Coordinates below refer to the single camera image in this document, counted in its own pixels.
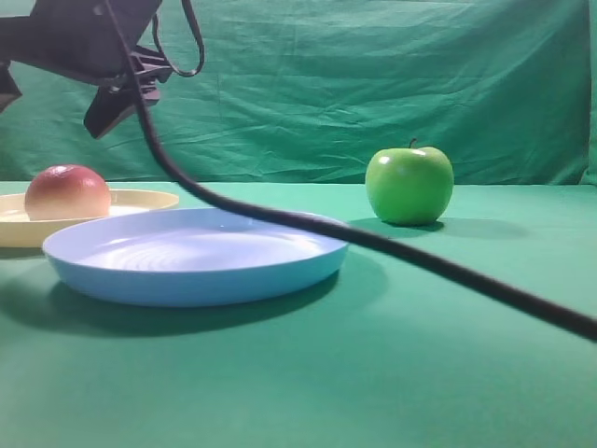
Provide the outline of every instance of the plastic plate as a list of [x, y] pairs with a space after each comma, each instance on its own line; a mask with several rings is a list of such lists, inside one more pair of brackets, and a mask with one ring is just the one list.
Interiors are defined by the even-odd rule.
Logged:
[[[172, 193], [144, 189], [112, 189], [110, 216], [127, 215], [178, 206]], [[25, 212], [25, 194], [0, 196], [0, 247], [41, 247], [55, 231], [95, 218], [31, 221]]]
[[309, 287], [340, 268], [347, 244], [199, 208], [89, 221], [54, 233], [43, 250], [60, 279], [87, 296], [185, 307]]

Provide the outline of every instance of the table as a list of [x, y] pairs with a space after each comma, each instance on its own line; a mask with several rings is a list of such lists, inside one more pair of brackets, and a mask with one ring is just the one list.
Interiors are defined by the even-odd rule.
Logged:
[[[113, 184], [181, 194], [171, 184]], [[26, 184], [0, 184], [1, 193]], [[401, 230], [360, 185], [213, 184], [326, 214], [597, 315], [597, 189], [455, 189], [443, 226]], [[36, 251], [0, 250], [6, 448], [594, 448], [595, 346], [351, 247], [289, 297], [168, 311], [90, 300]]]

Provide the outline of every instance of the cable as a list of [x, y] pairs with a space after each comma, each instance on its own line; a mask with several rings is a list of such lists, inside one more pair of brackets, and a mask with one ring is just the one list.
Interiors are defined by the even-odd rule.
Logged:
[[428, 254], [420, 249], [403, 245], [398, 241], [375, 233], [361, 231], [348, 225], [336, 224], [324, 218], [305, 217], [303, 215], [239, 202], [210, 191], [195, 182], [189, 175], [181, 171], [170, 156], [164, 152], [148, 108], [144, 103], [139, 81], [135, 76], [132, 60], [129, 56], [130, 51], [122, 36], [122, 32], [118, 28], [118, 22], [110, 7], [109, 0], [104, 0], [104, 4], [112, 21], [114, 32], [119, 37], [120, 50], [122, 57], [125, 59], [127, 76], [131, 79], [134, 89], [135, 107], [147, 146], [155, 161], [182, 189], [213, 207], [236, 215], [318, 233], [404, 260], [419, 268], [452, 280], [456, 284], [476, 290], [495, 301], [531, 315], [555, 327], [569, 331], [591, 342], [597, 342], [597, 319], [577, 313], [559, 304], [545, 301], [533, 294], [499, 282], [484, 274], [476, 273], [451, 261]]
[[197, 16], [195, 15], [195, 11], [193, 10], [193, 6], [190, 3], [190, 0], [181, 0], [183, 10], [185, 11], [185, 17], [187, 17], [187, 23], [190, 27], [190, 31], [195, 38], [195, 42], [197, 43], [197, 48], [199, 49], [199, 65], [194, 70], [186, 72], [181, 70], [176, 65], [174, 65], [166, 56], [166, 53], [161, 46], [160, 41], [160, 18], [158, 14], [153, 16], [151, 21], [151, 34], [153, 35], [153, 43], [161, 53], [161, 57], [164, 58], [166, 63], [170, 65], [173, 71], [179, 75], [180, 77], [194, 77], [199, 74], [199, 72], [203, 69], [205, 65], [205, 44], [203, 43], [203, 36], [201, 35], [201, 27], [197, 22]]

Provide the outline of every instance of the green backdrop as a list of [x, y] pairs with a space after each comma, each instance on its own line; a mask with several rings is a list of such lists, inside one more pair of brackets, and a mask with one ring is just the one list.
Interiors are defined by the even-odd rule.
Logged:
[[[0, 14], [27, 14], [32, 4], [2, 0]], [[444, 150], [460, 184], [597, 180], [588, 170], [597, 170], [589, 154], [597, 0], [195, 6], [204, 72], [173, 77], [152, 111], [165, 147], [199, 180], [362, 182], [376, 150], [411, 137]], [[179, 2], [164, 0], [160, 15], [169, 55], [194, 67]], [[166, 178], [136, 119], [101, 141], [87, 135], [93, 87], [18, 64], [12, 73], [25, 96], [0, 116], [0, 180], [63, 162], [110, 180]]]

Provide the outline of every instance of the green apple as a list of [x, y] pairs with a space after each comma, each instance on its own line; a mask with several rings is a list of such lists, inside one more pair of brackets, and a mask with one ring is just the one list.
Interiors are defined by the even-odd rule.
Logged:
[[378, 151], [365, 177], [373, 212], [397, 226], [436, 222], [448, 207], [454, 187], [448, 157], [436, 147], [412, 147], [413, 142], [410, 147]]

